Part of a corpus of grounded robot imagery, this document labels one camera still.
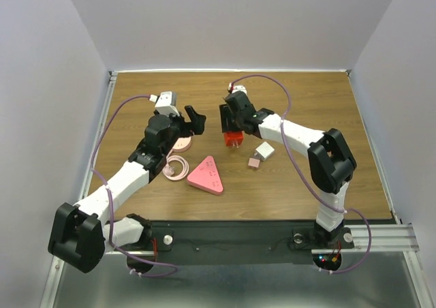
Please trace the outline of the red cube plug adapter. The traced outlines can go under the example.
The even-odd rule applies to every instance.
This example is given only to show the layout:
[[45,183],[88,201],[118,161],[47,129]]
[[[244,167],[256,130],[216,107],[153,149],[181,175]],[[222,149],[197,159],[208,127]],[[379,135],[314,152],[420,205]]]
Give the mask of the red cube plug adapter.
[[244,140],[244,135],[242,131],[224,132],[223,139],[227,148],[238,148]]

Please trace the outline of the round pink power socket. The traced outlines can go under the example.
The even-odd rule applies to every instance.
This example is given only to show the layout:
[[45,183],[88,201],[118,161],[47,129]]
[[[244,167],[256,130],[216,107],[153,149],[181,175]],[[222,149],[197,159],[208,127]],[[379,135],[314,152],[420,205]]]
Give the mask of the round pink power socket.
[[191,137],[179,138],[174,146],[172,147],[172,151],[175,153],[182,153],[187,151],[191,146]]

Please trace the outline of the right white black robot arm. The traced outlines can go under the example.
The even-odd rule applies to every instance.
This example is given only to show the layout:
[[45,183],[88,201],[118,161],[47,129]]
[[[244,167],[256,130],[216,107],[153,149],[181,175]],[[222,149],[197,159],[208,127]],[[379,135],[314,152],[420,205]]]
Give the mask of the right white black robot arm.
[[357,167],[343,134],[335,128],[323,132],[301,126],[266,108],[256,110],[244,91],[231,91],[224,101],[220,106],[224,127],[278,142],[288,153],[295,151],[308,159],[317,187],[309,191],[320,203],[313,238],[322,247],[334,243],[343,229],[345,195]]

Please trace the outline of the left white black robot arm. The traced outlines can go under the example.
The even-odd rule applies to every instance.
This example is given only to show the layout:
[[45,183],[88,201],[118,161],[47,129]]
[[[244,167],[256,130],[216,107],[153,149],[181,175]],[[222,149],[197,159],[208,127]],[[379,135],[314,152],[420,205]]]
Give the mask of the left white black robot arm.
[[186,106],[190,118],[158,111],[149,119],[144,138],[118,172],[86,198],[64,203],[54,214],[48,252],[83,273],[92,271],[110,250],[126,244],[145,249],[151,232],[139,217],[114,220],[116,209],[163,170],[167,156],[180,138],[201,135],[206,116]]

